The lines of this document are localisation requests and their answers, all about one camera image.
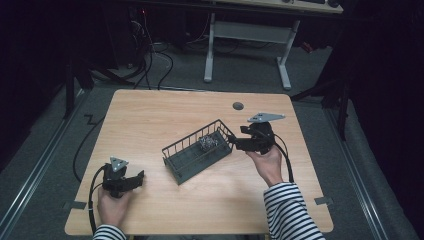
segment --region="gray carpet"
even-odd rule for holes
[[[171,61],[159,53],[160,48],[163,49],[164,46],[156,46],[158,53],[153,54],[153,65],[148,75],[151,88],[157,86],[158,81],[171,67]],[[278,46],[269,46],[266,50],[273,52],[273,48]],[[231,49],[231,46],[217,50],[228,49]],[[287,69],[293,88],[287,92],[282,89],[274,58],[248,57],[245,52],[250,50],[241,47],[231,54],[217,53],[214,80],[206,84],[203,82],[205,50],[187,48],[185,51],[180,51],[170,47],[164,53],[172,57],[173,68],[163,81],[162,87],[294,95],[315,84],[331,53],[331,49],[317,50],[311,54],[299,48],[292,49]],[[128,71],[130,70],[121,69],[117,73],[126,74]],[[93,127],[87,124],[88,117],[85,115],[93,115],[94,122],[101,119],[107,111],[114,91],[120,88],[123,86],[110,81],[96,81],[95,88],[84,95],[88,97],[76,112],[63,140],[58,144],[50,166],[11,231],[9,239],[90,239],[89,236],[74,237],[65,234],[64,226],[69,210],[63,209],[63,205],[74,199],[79,186],[72,172],[72,161],[81,141]],[[143,81],[139,89],[146,88],[148,88],[146,81]],[[2,192],[0,216],[4,216],[13,203],[49,139],[60,125],[64,114],[64,99],[62,90],[34,124],[30,136],[12,162],[0,174],[0,180],[7,183],[0,187]],[[338,138],[332,131],[334,126],[328,121],[319,100],[320,98],[308,97],[301,102],[295,102],[294,107],[324,195],[333,200],[333,204],[328,207],[334,222],[334,230],[325,236],[327,239],[375,239],[349,177]],[[97,127],[81,148],[77,158],[79,176],[84,173],[99,131],[100,127]],[[379,170],[351,105],[346,136],[361,176],[375,201],[388,239],[418,239]],[[223,236],[195,237],[224,239]],[[192,236],[157,236],[148,239],[192,239]]]

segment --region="white table leg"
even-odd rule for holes
[[[296,37],[297,29],[299,28],[300,21],[297,20],[294,22],[293,27],[289,34],[289,39],[286,44],[286,49],[282,57],[277,58],[278,69],[280,70],[281,81],[283,82],[283,88],[285,90],[291,89],[290,79],[287,74],[286,61],[290,53],[290,49],[293,45],[294,38]]]
[[[208,55],[206,56],[206,66],[205,66],[205,82],[212,82],[212,72],[213,72],[213,40],[215,35],[215,13],[211,13],[211,23],[209,30],[209,49]]]

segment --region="black wire basket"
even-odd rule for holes
[[[216,120],[162,149],[165,165],[178,185],[221,160],[233,150],[228,136],[234,134]]]

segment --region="striped sleeve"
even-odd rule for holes
[[[264,192],[272,239],[325,239],[306,210],[294,183],[279,183]]]
[[[93,240],[125,240],[125,234],[121,229],[112,226],[103,224],[97,228]]]

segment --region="metal rail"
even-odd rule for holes
[[[87,99],[89,92],[84,92],[80,90],[77,95],[77,105],[68,118],[64,118],[58,127],[58,129],[53,134],[53,137],[50,139],[40,158],[38,159],[37,164],[32,170],[31,174],[19,190],[15,200],[10,205],[9,210],[3,216],[3,219],[0,222],[0,239],[7,239],[11,234],[15,224],[19,220],[22,212],[25,210],[28,202],[30,201],[32,195],[40,184],[41,180],[44,177],[50,163],[52,162],[52,156],[62,140],[66,130],[69,127],[69,124],[72,122],[75,113]]]
[[[359,203],[364,211],[365,218],[368,221],[371,232],[374,235],[374,239],[389,239],[383,223],[380,221],[374,202],[368,194],[368,190],[362,181],[358,169],[356,168],[355,161],[353,160],[349,147],[347,143],[341,139],[340,134],[338,133],[336,116],[331,109],[324,109],[324,114],[327,117],[327,120],[331,123],[334,136],[337,138],[339,146],[343,152],[349,178],[352,181],[353,188],[358,196]]]

